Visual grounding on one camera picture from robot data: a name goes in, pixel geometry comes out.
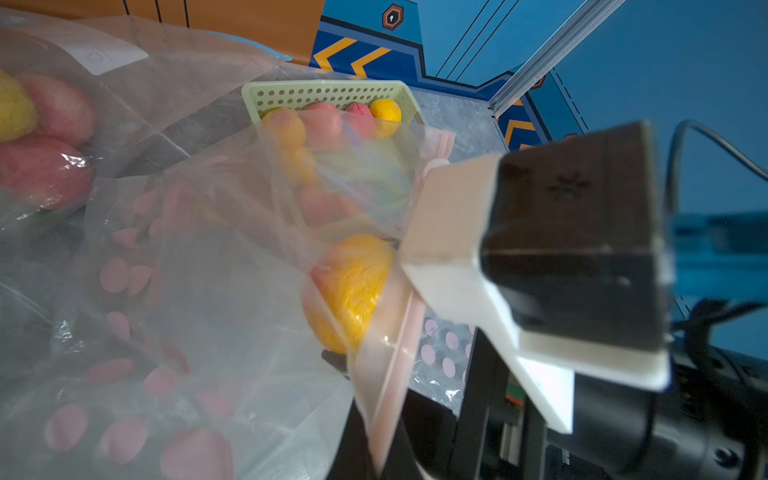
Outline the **green perforated plastic basket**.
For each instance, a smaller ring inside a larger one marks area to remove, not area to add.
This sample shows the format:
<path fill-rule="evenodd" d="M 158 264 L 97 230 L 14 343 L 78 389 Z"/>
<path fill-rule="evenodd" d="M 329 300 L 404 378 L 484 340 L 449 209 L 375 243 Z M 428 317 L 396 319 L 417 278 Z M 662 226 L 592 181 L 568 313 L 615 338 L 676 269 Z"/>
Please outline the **green perforated plastic basket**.
<path fill-rule="evenodd" d="M 271 135 L 294 223 L 330 231 L 399 220 L 418 169 L 424 122 L 399 81 L 283 80 L 245 84 L 251 122 Z"/>

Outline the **aluminium corner post right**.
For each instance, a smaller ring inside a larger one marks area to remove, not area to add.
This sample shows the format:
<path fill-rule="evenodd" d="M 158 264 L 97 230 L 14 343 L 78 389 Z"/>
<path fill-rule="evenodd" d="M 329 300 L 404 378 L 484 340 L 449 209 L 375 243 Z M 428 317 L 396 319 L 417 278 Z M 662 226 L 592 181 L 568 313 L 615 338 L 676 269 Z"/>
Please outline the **aluminium corner post right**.
<path fill-rule="evenodd" d="M 490 99 L 489 109 L 494 118 L 499 119 L 624 3 L 584 1 Z"/>

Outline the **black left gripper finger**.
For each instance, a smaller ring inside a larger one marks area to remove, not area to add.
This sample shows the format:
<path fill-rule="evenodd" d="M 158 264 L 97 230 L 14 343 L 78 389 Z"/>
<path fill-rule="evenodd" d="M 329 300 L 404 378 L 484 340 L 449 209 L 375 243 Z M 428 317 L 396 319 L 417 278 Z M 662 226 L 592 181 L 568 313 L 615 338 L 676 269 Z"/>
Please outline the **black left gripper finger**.
<path fill-rule="evenodd" d="M 409 408 L 415 398 L 416 393 L 408 390 L 386 463 L 379 474 L 375 471 L 369 452 L 362 416 L 356 404 L 352 403 L 337 453 L 326 478 L 419 479 L 420 469 L 407 431 Z"/>

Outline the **clear zip-top bag blue zipper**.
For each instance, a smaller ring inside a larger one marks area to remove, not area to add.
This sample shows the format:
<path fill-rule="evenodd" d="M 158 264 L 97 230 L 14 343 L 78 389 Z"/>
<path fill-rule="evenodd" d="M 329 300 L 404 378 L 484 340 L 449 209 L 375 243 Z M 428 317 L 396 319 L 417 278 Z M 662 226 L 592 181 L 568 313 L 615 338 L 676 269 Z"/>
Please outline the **clear zip-top bag blue zipper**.
<path fill-rule="evenodd" d="M 153 137 L 280 56 L 137 16 L 1 12 L 1 240 L 21 244 L 86 201 Z"/>

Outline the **pink-trimmed bag of bags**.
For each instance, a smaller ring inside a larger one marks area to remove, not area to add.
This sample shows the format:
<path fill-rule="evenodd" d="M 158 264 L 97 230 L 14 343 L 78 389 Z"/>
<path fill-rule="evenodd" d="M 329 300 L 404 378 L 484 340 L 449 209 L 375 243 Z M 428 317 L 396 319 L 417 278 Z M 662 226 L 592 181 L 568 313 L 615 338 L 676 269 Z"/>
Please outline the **pink-trimmed bag of bags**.
<path fill-rule="evenodd" d="M 410 389 L 459 416 L 475 328 L 438 317 L 427 309 L 416 351 Z"/>

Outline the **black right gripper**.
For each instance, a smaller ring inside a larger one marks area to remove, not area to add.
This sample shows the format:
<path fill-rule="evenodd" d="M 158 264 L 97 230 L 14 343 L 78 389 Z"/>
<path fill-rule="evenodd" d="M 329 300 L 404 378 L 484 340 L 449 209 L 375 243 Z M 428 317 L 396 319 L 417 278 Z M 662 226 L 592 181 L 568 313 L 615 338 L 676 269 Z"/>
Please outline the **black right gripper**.
<path fill-rule="evenodd" d="M 547 425 L 530 399 L 508 401 L 510 371 L 475 334 L 458 415 L 412 390 L 398 424 L 400 479 L 544 479 Z"/>

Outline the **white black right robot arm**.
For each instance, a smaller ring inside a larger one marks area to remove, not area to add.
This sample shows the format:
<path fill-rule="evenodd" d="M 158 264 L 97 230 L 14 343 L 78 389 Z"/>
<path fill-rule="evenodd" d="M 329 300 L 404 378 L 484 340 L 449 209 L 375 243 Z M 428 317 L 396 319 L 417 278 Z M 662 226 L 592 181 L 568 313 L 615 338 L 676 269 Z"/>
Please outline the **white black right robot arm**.
<path fill-rule="evenodd" d="M 476 328 L 460 414 L 409 408 L 439 479 L 543 479 L 571 454 L 605 479 L 763 479 L 767 364 L 713 347 L 767 306 L 767 215 L 683 214 L 686 120 L 660 172 L 636 122 L 427 173 L 401 266 Z"/>

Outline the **clear zip-top bag pink zipper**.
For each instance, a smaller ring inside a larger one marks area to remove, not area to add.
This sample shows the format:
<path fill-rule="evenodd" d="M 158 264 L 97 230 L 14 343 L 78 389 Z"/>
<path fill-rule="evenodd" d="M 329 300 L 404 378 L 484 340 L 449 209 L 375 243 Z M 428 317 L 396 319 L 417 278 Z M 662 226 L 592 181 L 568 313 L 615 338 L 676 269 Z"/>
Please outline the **clear zip-top bag pink zipper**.
<path fill-rule="evenodd" d="M 1 240 L 5 479 L 323 479 L 352 403 L 377 474 L 410 383 L 424 306 L 397 250 L 453 133 L 423 125 L 397 222 L 297 226 L 263 127 L 166 170 L 100 178 L 83 211 Z M 302 310 L 335 243 L 385 240 L 394 261 L 358 351 Z"/>

